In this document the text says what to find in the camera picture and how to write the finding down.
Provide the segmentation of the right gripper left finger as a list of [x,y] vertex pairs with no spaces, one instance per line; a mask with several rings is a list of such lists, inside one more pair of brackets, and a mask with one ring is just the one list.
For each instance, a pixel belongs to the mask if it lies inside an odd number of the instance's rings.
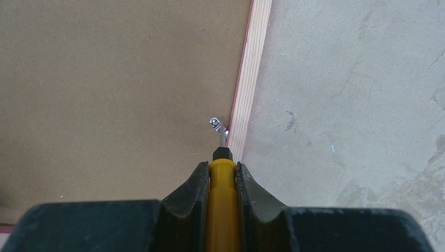
[[201,162],[163,200],[40,204],[3,251],[203,251],[209,166]]

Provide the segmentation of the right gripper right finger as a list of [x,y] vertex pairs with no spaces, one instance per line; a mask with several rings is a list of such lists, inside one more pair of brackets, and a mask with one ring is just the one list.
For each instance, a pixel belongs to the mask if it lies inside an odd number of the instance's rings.
[[290,207],[236,172],[242,251],[433,251],[416,220],[385,208]]

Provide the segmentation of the yellow handled screwdriver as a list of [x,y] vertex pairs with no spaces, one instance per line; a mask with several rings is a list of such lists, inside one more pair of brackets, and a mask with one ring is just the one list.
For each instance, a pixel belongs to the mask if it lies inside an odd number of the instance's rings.
[[220,145],[209,164],[205,251],[240,251],[237,165],[226,147],[225,130],[220,127]]

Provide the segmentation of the pink picture frame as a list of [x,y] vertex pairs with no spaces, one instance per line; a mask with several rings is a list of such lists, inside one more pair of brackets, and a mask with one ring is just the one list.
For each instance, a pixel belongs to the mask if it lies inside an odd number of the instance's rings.
[[1,1],[1,223],[161,199],[229,123],[250,1]]

